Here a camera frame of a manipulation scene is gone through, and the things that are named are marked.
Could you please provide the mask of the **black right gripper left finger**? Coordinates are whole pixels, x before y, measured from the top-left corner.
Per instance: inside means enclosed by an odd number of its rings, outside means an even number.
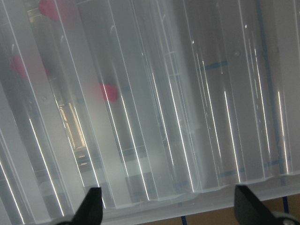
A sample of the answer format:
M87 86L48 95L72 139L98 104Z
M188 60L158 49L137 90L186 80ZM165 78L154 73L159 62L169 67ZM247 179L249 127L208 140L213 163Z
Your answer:
M102 190L92 187L87 192L70 225L100 225L103 219Z

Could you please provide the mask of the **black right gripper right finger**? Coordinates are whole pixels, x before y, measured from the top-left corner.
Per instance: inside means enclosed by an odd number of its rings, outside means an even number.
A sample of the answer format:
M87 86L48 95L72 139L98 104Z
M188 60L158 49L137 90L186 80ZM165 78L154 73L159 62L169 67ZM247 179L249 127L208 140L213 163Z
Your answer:
M286 213L271 212L246 185L236 185L234 215L240 225L289 225Z

